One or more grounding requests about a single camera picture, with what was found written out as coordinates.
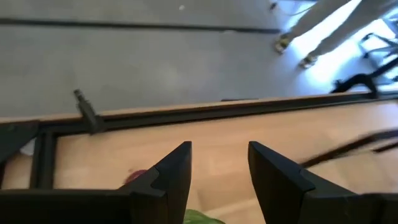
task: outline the gray floor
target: gray floor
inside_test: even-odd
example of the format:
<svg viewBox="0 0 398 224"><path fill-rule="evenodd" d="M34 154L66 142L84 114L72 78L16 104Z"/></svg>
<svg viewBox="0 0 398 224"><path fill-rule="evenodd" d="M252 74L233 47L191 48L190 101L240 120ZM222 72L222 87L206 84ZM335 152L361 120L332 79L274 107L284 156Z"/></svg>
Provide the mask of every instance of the gray floor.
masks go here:
<svg viewBox="0 0 398 224"><path fill-rule="evenodd" d="M292 21L267 12L265 0L5 0L0 5L0 16L25 18L267 28ZM297 63L313 47L308 37L283 56L271 49L274 35L230 32L0 27L0 38L0 116L74 113L75 88L98 111L313 95L330 91L336 78L371 69L353 40L303 71ZM341 57L347 49L352 54Z"/></svg>

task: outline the person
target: person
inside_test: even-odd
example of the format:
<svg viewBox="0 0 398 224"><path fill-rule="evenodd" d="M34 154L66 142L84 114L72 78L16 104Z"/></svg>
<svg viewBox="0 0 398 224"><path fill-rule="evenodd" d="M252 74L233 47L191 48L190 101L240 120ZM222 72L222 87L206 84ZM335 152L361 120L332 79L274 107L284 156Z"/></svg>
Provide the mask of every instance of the person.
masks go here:
<svg viewBox="0 0 398 224"><path fill-rule="evenodd" d="M319 0L298 20L296 25L290 28L290 31L279 36L275 43L276 51L282 54L296 37L308 32L350 1ZM331 52L357 31L393 10L397 6L397 2L398 0L361 0L348 18L300 62L300 66L311 67L319 56Z"/></svg>

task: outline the leg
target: leg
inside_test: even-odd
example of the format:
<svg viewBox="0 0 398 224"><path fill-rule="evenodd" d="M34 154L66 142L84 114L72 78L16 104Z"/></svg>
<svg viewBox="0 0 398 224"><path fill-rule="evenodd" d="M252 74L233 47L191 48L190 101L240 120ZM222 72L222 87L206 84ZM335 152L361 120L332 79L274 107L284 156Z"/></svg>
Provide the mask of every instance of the leg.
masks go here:
<svg viewBox="0 0 398 224"><path fill-rule="evenodd" d="M323 39L310 53L316 57L331 52L347 38L395 7L391 0L362 0L339 28Z"/></svg>
<svg viewBox="0 0 398 224"><path fill-rule="evenodd" d="M294 39L303 35L349 1L350 0L319 0L298 20L296 25L290 29L289 37Z"/></svg>

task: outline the wooden table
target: wooden table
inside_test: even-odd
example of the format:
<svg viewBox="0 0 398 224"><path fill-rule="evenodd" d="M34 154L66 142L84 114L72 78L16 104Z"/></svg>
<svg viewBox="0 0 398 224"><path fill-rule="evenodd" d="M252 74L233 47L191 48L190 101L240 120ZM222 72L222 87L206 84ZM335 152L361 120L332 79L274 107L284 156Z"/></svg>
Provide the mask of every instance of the wooden table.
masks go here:
<svg viewBox="0 0 398 224"><path fill-rule="evenodd" d="M65 136L57 143L54 188L116 189L131 172L148 169L183 141L192 141L187 207L229 224L264 223L249 175L249 141L303 162L364 134L398 128L397 114L391 100ZM10 159L2 189L28 188L31 163L22 154ZM397 163L398 151L375 155L362 149L309 170L357 193L396 192Z"/></svg>

